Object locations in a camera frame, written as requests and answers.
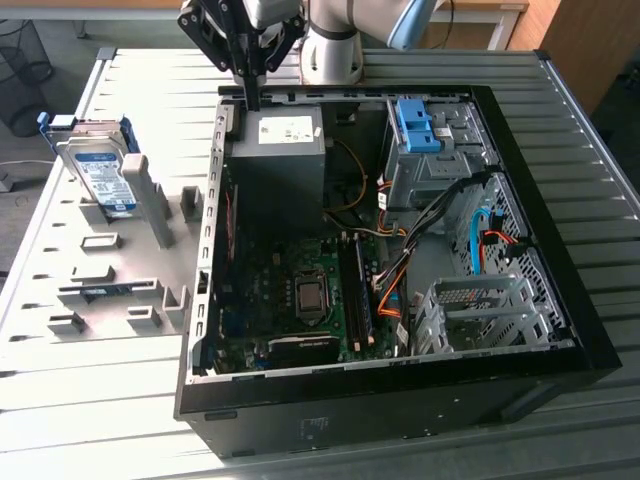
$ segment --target yellow wire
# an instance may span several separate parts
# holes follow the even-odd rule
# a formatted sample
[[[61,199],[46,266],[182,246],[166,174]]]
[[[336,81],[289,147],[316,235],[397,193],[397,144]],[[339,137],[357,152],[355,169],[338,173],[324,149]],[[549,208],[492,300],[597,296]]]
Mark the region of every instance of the yellow wire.
[[[336,212],[344,212],[345,210],[349,210],[350,208],[355,207],[362,201],[362,199],[364,198],[364,194],[367,192],[367,175],[364,173],[364,167],[362,166],[362,162],[360,161],[358,156],[353,152],[353,150],[351,150],[349,146],[346,143],[344,143],[342,140],[334,139],[333,141],[334,143],[339,143],[340,145],[342,145],[344,149],[349,153],[349,155],[351,155],[351,158],[353,158],[353,161],[358,164],[358,168],[360,169],[360,175],[362,175],[362,189],[360,190],[360,195],[358,195],[358,198],[356,198],[353,202],[351,202],[348,205],[342,205],[340,207],[333,207],[333,208],[326,209],[327,212],[336,213]]]

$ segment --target wooden cabinet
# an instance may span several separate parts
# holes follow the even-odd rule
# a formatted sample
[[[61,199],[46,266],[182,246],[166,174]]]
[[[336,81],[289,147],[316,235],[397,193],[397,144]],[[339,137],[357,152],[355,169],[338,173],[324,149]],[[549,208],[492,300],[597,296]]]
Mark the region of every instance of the wooden cabinet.
[[[546,50],[591,114],[638,45],[639,0],[529,0],[509,50]]]

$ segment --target hard drive label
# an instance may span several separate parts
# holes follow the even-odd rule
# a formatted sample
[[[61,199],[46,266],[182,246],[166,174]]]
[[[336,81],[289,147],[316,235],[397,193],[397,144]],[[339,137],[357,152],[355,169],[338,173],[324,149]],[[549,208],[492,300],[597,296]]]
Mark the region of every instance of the hard drive label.
[[[113,153],[76,153],[78,167],[87,186],[110,217],[130,217],[136,208],[131,187],[120,173],[118,158]]]

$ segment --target power supply label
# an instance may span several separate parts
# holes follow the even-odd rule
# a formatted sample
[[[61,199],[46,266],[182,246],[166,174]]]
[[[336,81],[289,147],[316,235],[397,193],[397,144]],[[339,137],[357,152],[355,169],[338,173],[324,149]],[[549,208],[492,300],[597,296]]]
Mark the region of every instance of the power supply label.
[[[136,208],[131,187],[120,173],[120,162],[113,153],[76,153],[87,187],[113,218],[130,217]]]
[[[258,143],[310,143],[314,141],[313,120],[306,117],[265,117],[258,123]]]

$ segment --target label sticker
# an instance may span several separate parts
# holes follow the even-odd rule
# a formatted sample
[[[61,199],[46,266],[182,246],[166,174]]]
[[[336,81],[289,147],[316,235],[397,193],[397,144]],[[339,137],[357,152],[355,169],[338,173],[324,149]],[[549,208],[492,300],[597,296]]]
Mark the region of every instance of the label sticker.
[[[444,128],[434,128],[433,133],[436,134],[436,137],[450,137],[453,138],[453,134],[451,133],[451,129],[449,127]]]
[[[313,122],[306,117],[265,117],[258,123],[258,143],[311,143]]]
[[[329,417],[305,418],[300,421],[298,435],[301,440],[320,440],[329,430]]]
[[[378,192],[378,208],[380,210],[387,209],[387,194],[383,192]]]
[[[131,187],[120,174],[118,158],[113,153],[76,153],[78,168],[96,200],[114,218],[130,217],[136,208]]]
[[[407,342],[409,341],[409,334],[407,333],[407,329],[404,328],[401,323],[398,323],[398,328],[396,328],[396,336],[398,337],[398,340],[400,340],[406,347]]]

